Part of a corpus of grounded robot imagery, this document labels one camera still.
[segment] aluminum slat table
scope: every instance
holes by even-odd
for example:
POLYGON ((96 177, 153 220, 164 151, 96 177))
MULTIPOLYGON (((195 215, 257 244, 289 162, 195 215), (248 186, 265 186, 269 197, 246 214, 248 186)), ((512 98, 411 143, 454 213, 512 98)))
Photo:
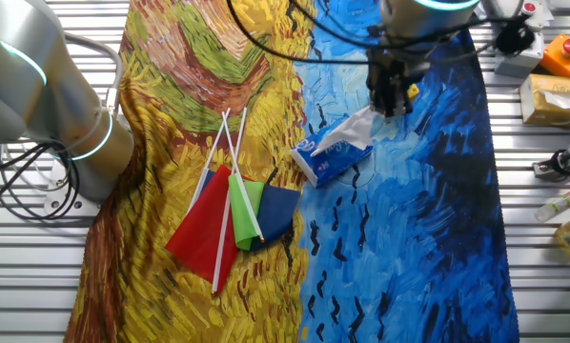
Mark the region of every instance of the aluminum slat table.
MULTIPOLYGON (((48 0, 66 31, 119 49, 128 12, 128 0, 48 0)), ((551 40, 570 36, 570 15, 555 13, 543 34, 551 40)), ((491 39, 488 26, 471 30, 477 47, 491 39)), ((71 56, 100 96, 113 80, 114 64, 100 54, 68 45, 71 56)), ((552 234, 570 210, 546 224, 532 217, 546 198, 570 190, 570 179, 548 184, 533 176, 531 163, 547 159, 570 144, 570 132, 557 128, 524 127, 517 86, 521 80, 495 75, 494 55, 479 61, 489 101, 496 151, 501 203, 514 299, 524 343, 570 343, 570 261, 552 234)), ((39 159, 50 172, 53 160, 39 159)), ((46 181, 37 171, 26 176, 46 181)), ((24 201, 41 211, 45 194, 22 182, 15 184, 24 201)), ((7 203, 13 204, 10 197, 7 203)), ((62 341, 69 322, 91 217, 59 221, 48 227, 27 223, 0 205, 0 342, 62 341)))

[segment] brush stroke pattern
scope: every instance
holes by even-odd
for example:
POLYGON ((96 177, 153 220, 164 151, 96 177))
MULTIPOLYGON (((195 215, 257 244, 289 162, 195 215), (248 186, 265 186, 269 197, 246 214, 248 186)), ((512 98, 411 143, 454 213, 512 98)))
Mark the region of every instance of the brush stroke pattern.
MULTIPOLYGON (((377 11, 367 10, 371 0, 333 0, 328 6, 352 32, 378 20, 377 11)), ((318 20, 335 28, 321 11, 318 20)), ((324 58, 362 58, 322 30, 313 34, 324 58)), ((433 58, 471 48, 465 32, 433 58)), ((305 85, 307 134, 310 126, 331 124, 369 102, 363 68, 295 69, 305 85)), ((370 158, 326 187, 304 189, 298 209, 306 223, 333 227, 334 199, 341 205, 337 231, 307 229, 300 242, 311 249, 312 236, 321 244, 310 258, 302 303, 317 294, 317 282, 322 285, 302 328, 325 324, 325 342, 518 341, 478 62, 435 65, 418 86, 413 113, 375 122, 370 158)), ((306 341, 320 340, 309 335, 306 341)))
MULTIPOLYGON (((300 3, 317 14, 312 1, 300 3)), ((355 35, 379 21, 373 0, 321 4, 355 35)), ((365 58, 312 31, 289 1, 234 6, 274 49, 365 58)), ((470 46, 457 41, 436 57, 470 46)), ((232 165, 225 139, 214 141, 220 112, 233 109, 236 138, 249 108, 243 174, 300 190, 305 180, 289 149, 368 104, 365 69, 266 54, 236 29, 224 0, 132 0, 121 55, 121 104, 135 150, 89 230, 66 342, 516 340, 477 63, 435 67, 415 112, 373 130, 374 155, 329 187, 307 188, 293 234, 241 253, 224 290, 211 296, 211 284, 164 246, 213 144, 213 168, 232 165)))

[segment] small flag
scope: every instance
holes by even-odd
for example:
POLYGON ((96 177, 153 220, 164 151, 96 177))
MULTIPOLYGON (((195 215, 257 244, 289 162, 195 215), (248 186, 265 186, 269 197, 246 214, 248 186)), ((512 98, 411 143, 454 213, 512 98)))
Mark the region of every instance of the small flag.
MULTIPOLYGON (((237 185, 236 175, 230 175, 228 181, 230 183, 230 202, 236 246, 240 250, 248 251, 251 247, 252 239, 257 237, 257 232, 254 230, 252 219, 247 214, 243 194, 237 185)), ((254 215, 257 216, 262 193, 264 192, 264 184, 255 181, 245 181, 243 184, 245 185, 245 191, 249 195, 249 202, 254 209, 254 215)))
MULTIPOLYGON (((183 264, 205 280, 214 279, 215 262, 231 171, 219 167, 166 246, 183 264)), ((228 218, 217 291, 223 288, 236 259, 232 216, 228 218)))
POLYGON ((264 185, 257 223, 266 242, 262 243, 259 237, 255 237, 250 251, 267 247, 294 228, 294 213, 299 199, 300 192, 264 185))

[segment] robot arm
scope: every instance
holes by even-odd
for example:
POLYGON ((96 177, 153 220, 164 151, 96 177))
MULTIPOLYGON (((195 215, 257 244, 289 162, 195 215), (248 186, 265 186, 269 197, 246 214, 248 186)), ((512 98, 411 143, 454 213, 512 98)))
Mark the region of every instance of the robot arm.
POLYGON ((0 0, 0 143, 23 135, 66 146, 80 193, 95 201, 109 195, 132 156, 132 136, 74 65, 48 5, 0 0))
MULTIPOLYGON (((397 46, 448 31, 468 22, 480 0, 381 0, 380 45, 397 46)), ((500 8, 499 0, 484 0, 485 8, 500 8)), ((510 17, 520 12, 522 1, 515 1, 510 17)), ((387 116, 409 113, 412 105, 407 90, 429 69, 429 55, 440 44, 448 43, 458 32, 411 44, 400 49, 370 49, 367 86, 375 110, 387 116)))

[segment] black cable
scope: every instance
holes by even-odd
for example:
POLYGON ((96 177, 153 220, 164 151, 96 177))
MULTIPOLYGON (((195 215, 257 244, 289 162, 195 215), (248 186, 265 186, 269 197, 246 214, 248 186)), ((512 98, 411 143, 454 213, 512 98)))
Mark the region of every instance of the black cable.
MULTIPOLYGON (((307 17, 309 20, 311 20, 313 23, 315 23, 315 25, 317 25, 320 29, 325 30, 326 32, 333 35, 334 37, 341 39, 347 43, 354 44, 354 45, 360 46, 362 48, 374 48, 374 49, 401 49, 401 48, 406 48, 406 47, 412 46, 412 45, 417 44, 417 43, 430 41, 432 39, 438 39, 438 38, 440 38, 441 35, 444 35, 444 34, 453 33, 453 32, 456 32, 458 30, 468 29, 468 28, 471 28, 473 26, 481 25, 484 23, 489 23, 489 22, 511 23, 511 22, 518 22, 520 20, 523 21, 527 18, 526 15, 515 16, 515 17, 511 17, 511 18, 485 18, 482 20, 475 20, 472 22, 468 22, 466 24, 458 25, 456 27, 453 27, 453 28, 450 28, 447 30, 436 31, 432 34, 429 34, 429 35, 426 35, 423 37, 419 37, 417 39, 410 40, 406 43, 402 43, 402 44, 398 44, 398 45, 375 45, 375 44, 367 44, 367 43, 362 43, 362 42, 356 42, 356 41, 353 41, 347 37, 341 36, 340 34, 337 34, 336 32, 333 32, 332 30, 323 26, 321 23, 317 22, 316 19, 309 12, 307 12, 305 9, 303 9, 295 0, 290 0, 290 1, 292 2, 292 4, 294 4, 294 6, 298 10, 300 10, 302 12, 302 14, 304 14, 305 17, 307 17)), ((236 23, 236 25, 238 26, 238 29, 241 30, 241 32, 243 32, 243 34, 247 37, 247 39, 249 39, 255 46, 257 46, 258 48, 260 48, 263 51, 268 52, 269 54, 272 54, 274 56, 284 58, 284 59, 287 59, 290 61, 301 62, 301 63, 331 64, 331 65, 337 65, 337 64, 340 64, 340 65, 377 64, 377 62, 372 62, 372 61, 346 61, 346 60, 323 60, 323 59, 301 58, 301 57, 291 56, 291 55, 287 55, 285 53, 281 53, 281 52, 278 52, 276 50, 273 50, 269 47, 266 47, 265 45, 263 45, 258 40, 256 40, 251 35, 251 33, 247 29, 245 29, 244 25, 240 21, 240 18, 238 17, 238 14, 236 14, 236 10, 234 9, 234 5, 232 3, 232 0, 226 0, 226 3, 228 4, 228 9, 230 11, 230 15, 233 17, 233 20, 236 23)))
POLYGON ((295 57, 295 56, 287 55, 287 54, 278 52, 276 50, 272 50, 271 48, 266 47, 261 42, 256 40, 247 31, 247 29, 245 29, 245 27, 243 26, 243 23, 240 21, 240 18, 238 17, 238 14, 236 14, 236 10, 234 9, 234 6, 232 4, 232 0, 226 0, 226 3, 228 4, 228 9, 230 10, 230 14, 232 15, 232 18, 234 19, 234 22, 238 26, 238 29, 241 32, 243 32, 245 37, 247 37, 247 39, 249 39, 256 47, 258 47, 260 50, 268 52, 271 55, 274 55, 274 56, 280 57, 280 58, 284 58, 284 59, 287 59, 290 61, 301 62, 301 63, 316 63, 316 64, 331 64, 331 65, 340 64, 340 65, 358 65, 358 66, 366 66, 366 65, 372 64, 372 62, 370 62, 370 61, 345 61, 345 60, 324 60, 324 59, 313 59, 313 58, 301 58, 301 57, 295 57))
POLYGON ((13 166, 14 164, 16 164, 16 163, 18 163, 18 162, 24 160, 25 158, 29 157, 29 156, 32 155, 33 153, 35 153, 35 152, 37 152, 37 151, 39 151, 40 149, 45 148, 45 147, 48 147, 48 148, 49 148, 50 145, 49 145, 49 144, 38 144, 35 148, 33 148, 33 149, 31 149, 31 150, 29 150, 29 151, 27 151, 27 152, 21 154, 20 156, 18 156, 18 157, 16 157, 16 158, 13 158, 12 160, 8 161, 8 162, 5 163, 5 164, 0 165, 0 170, 5 169, 5 168, 7 168, 7 167, 9 167, 9 166, 13 166))
POLYGON ((317 0, 317 3, 321 4, 321 9, 325 12, 325 16, 327 16, 327 17, 332 21, 332 23, 334 23, 334 25, 336 25, 336 27, 339 28, 342 32, 344 32, 344 33, 346 33, 346 34, 349 34, 349 35, 352 35, 352 36, 354 36, 354 37, 360 38, 360 39, 375 38, 375 37, 372 37, 372 36, 369 36, 369 35, 367 35, 367 36, 360 36, 360 35, 358 35, 358 34, 356 34, 356 33, 352 33, 352 32, 350 32, 350 31, 346 30, 346 28, 344 28, 344 26, 343 26, 342 24, 340 24, 340 22, 338 22, 338 21, 332 16, 332 14, 330 13, 330 9, 329 9, 328 6, 323 2, 323 0, 317 0))
POLYGON ((443 64, 443 63, 451 63, 451 62, 456 62, 468 57, 476 57, 478 56, 481 52, 484 52, 486 50, 491 49, 493 46, 495 46, 495 42, 490 42, 490 43, 486 43, 485 45, 483 45, 481 48, 479 48, 478 50, 473 50, 467 53, 464 53, 463 55, 460 56, 456 56, 456 57, 451 57, 451 58, 445 58, 445 59, 440 59, 440 60, 429 60, 432 64, 443 64))
POLYGON ((46 145, 39 145, 39 151, 37 151, 35 153, 34 156, 32 156, 29 161, 27 161, 27 163, 25 163, 24 166, 22 166, 22 168, 20 170, 18 170, 14 176, 11 178, 10 181, 8 181, 0 190, 0 196, 3 195, 4 192, 6 192, 6 189, 11 187, 11 185, 13 185, 13 183, 18 179, 18 177, 20 177, 20 174, 22 174, 37 158, 39 158, 39 156, 44 153, 46 150, 48 150, 50 148, 50 146, 46 146, 46 145))
MULTIPOLYGON (((63 154, 62 152, 60 152, 59 157, 61 158, 61 161, 63 161, 63 163, 71 163, 71 169, 73 170, 73 175, 69 175, 70 177, 70 187, 68 189, 68 193, 71 190, 71 178, 73 177, 75 179, 75 186, 73 187, 73 198, 71 199, 71 202, 69 203, 69 206, 65 209, 64 212, 62 212, 61 214, 58 214, 57 216, 55 216, 53 219, 60 219, 63 216, 65 216, 67 213, 69 213, 69 211, 71 210, 71 208, 73 207, 73 205, 75 204, 75 200, 77 200, 77 195, 79 194, 79 170, 77 169, 77 166, 75 166, 75 163, 71 160, 71 155, 70 154, 63 154)), ((65 201, 63 202, 64 204, 67 203, 67 199, 68 197, 65 196, 65 201)))
MULTIPOLYGON (((69 161, 69 159, 67 159, 67 156, 61 155, 61 158, 66 158, 66 161, 69 161)), ((4 183, 7 180, 6 177, 6 173, 5 171, 1 170, 1 177, 4 180, 4 183)), ((68 179, 71 180, 71 168, 68 168, 67 170, 67 177, 68 179)), ((6 202, 0 197, 0 203, 1 205, 3 205, 6 210, 8 210, 8 212, 14 214, 15 216, 17 216, 20 219, 25 219, 25 220, 53 220, 53 219, 60 219, 62 218, 64 215, 67 214, 67 212, 69 212, 69 210, 71 209, 71 204, 73 204, 75 202, 75 199, 77 197, 77 188, 75 188, 75 195, 73 196, 73 200, 70 203, 70 206, 62 213, 58 214, 59 212, 61 212, 65 206, 67 206, 69 198, 71 197, 71 191, 72 191, 72 183, 69 182, 68 183, 68 189, 67 189, 67 193, 65 194, 65 200, 63 201, 63 203, 58 207, 58 209, 54 210, 53 212, 47 214, 47 215, 41 215, 38 214, 36 212, 34 212, 33 210, 31 210, 29 207, 27 207, 27 205, 25 205, 22 201, 20 201, 20 199, 18 198, 18 195, 16 195, 13 190, 11 188, 7 188, 8 193, 10 194, 10 196, 12 197, 12 199, 14 199, 14 201, 23 209, 25 210, 25 212, 27 212, 28 214, 30 214, 31 216, 26 216, 24 214, 20 214, 19 212, 14 211, 10 206, 8 206, 8 204, 6 204, 6 202)))
MULTIPOLYGON (((22 147, 22 149, 24 150, 24 152, 27 151, 27 149, 25 148, 24 144, 21 144, 20 146, 22 147)), ((1 155, 3 155, 3 152, 4 152, 5 155, 8 157, 8 160, 11 160, 11 159, 13 158, 13 157, 11 157, 10 148, 8 147, 8 144, 3 144, 3 145, 1 145, 1 149, 2 149, 2 154, 1 154, 1 155)), ((33 166, 34 166, 35 170, 36 170, 37 172, 39 172, 39 174, 40 174, 42 177, 44 177, 46 180, 51 181, 48 176, 46 176, 42 171, 39 170, 39 167, 37 166, 36 163, 33 163, 33 166)), ((15 172, 18 170, 18 168, 16 167, 16 165, 11 166, 11 168, 12 168, 15 172)), ((56 192, 56 191, 62 190, 63 188, 65 188, 65 187, 69 184, 68 175, 69 175, 69 173, 68 173, 68 171, 67 171, 67 174, 65 175, 65 178, 62 180, 62 184, 61 184, 60 186, 56 184, 56 187, 55 187, 55 188, 52 188, 52 189, 50 188, 50 183, 49 183, 49 185, 48 185, 46 188, 43 188, 43 187, 34 185, 33 182, 31 182, 31 181, 25 176, 25 174, 20 175, 20 179, 21 179, 23 182, 25 182, 27 185, 29 185, 29 187, 34 188, 34 189, 36 189, 36 190, 39 190, 39 191, 41 191, 41 192, 56 192)))
POLYGON ((333 37, 336 37, 338 39, 340 39, 343 42, 361 47, 361 48, 365 48, 365 49, 403 49, 403 48, 407 48, 410 46, 413 46, 414 44, 418 44, 418 43, 423 43, 423 42, 430 42, 430 41, 434 41, 434 40, 438 40, 440 37, 446 35, 446 34, 450 34, 450 33, 454 33, 457 32, 459 30, 463 30, 463 29, 469 29, 471 27, 477 26, 477 25, 482 25, 482 24, 486 24, 486 23, 517 23, 517 22, 523 22, 524 20, 526 20, 528 18, 528 15, 517 15, 517 16, 512 16, 510 18, 491 18, 491 17, 486 17, 484 19, 476 19, 474 21, 470 21, 467 22, 465 24, 460 24, 457 25, 455 27, 452 28, 448 28, 448 29, 444 29, 444 30, 436 30, 435 32, 431 33, 431 34, 427 34, 424 35, 422 37, 416 38, 416 39, 412 39, 412 40, 408 40, 405 43, 401 43, 401 44, 394 44, 394 45, 377 45, 377 44, 370 44, 370 43, 365 43, 365 42, 358 42, 356 40, 350 39, 346 36, 343 36, 333 30, 331 30, 330 28, 326 27, 325 25, 321 24, 319 21, 316 20, 316 18, 314 18, 307 10, 305 10, 300 4, 298 4, 296 2, 296 0, 290 0, 290 3, 292 3, 294 5, 294 7, 299 10, 302 15, 304 15, 308 20, 310 20, 311 22, 313 22, 318 28, 330 33, 333 37))
POLYGON ((560 175, 570 175, 570 171, 565 170, 563 167, 560 166, 560 155, 566 152, 566 149, 560 149, 556 152, 554 152, 554 154, 552 155, 552 158, 550 158, 550 166, 552 167, 552 170, 554 170, 554 172, 559 173, 560 175))

